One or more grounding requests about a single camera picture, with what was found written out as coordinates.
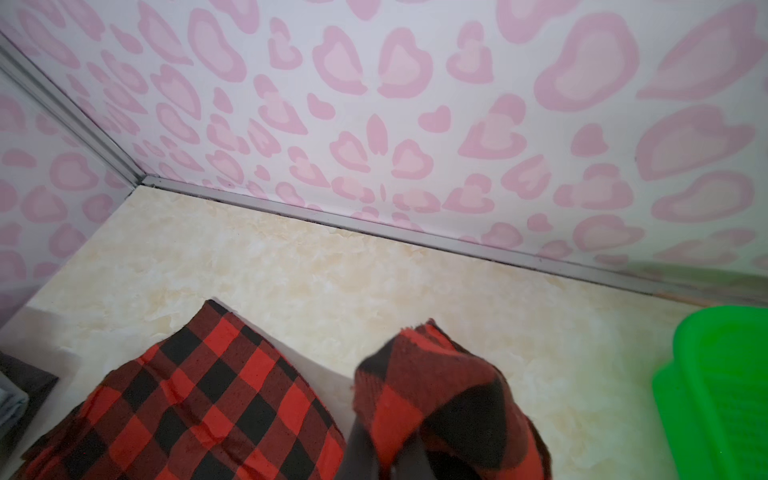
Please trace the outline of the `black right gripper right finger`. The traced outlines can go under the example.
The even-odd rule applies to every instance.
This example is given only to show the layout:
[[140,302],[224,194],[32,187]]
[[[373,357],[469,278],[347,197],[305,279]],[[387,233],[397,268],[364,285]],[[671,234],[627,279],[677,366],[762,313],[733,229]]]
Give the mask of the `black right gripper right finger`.
[[435,480],[419,434],[412,435],[398,453],[391,470],[395,480]]

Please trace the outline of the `folded grey shirt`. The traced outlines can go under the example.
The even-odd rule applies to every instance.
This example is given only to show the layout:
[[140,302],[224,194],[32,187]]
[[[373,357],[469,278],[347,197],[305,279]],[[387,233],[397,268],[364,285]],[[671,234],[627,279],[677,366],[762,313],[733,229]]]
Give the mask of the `folded grey shirt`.
[[0,374],[0,388],[0,438],[4,439],[21,422],[30,397],[4,373]]

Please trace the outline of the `green plastic basket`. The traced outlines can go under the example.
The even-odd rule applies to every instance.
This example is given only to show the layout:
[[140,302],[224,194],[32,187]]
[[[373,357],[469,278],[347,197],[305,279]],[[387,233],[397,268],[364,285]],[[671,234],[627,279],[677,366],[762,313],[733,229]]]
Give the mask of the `green plastic basket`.
[[766,309],[718,306],[686,317],[652,390],[679,478],[766,478]]

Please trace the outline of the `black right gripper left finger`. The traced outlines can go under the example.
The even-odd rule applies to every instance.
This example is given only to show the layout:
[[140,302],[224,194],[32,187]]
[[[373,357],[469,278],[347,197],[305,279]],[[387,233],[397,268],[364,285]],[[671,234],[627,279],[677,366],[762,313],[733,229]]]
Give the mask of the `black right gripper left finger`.
[[335,480],[378,480],[378,456],[364,425],[356,419]]

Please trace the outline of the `red black plaid shirt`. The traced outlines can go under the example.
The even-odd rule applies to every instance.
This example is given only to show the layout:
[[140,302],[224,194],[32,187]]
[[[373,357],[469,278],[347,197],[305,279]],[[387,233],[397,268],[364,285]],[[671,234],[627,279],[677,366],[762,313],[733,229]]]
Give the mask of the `red black plaid shirt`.
[[[379,479],[419,434],[435,479],[548,479],[549,450],[501,371],[434,321],[354,375]],[[111,371],[23,457],[20,479],[335,479],[349,434],[266,337],[215,300]]]

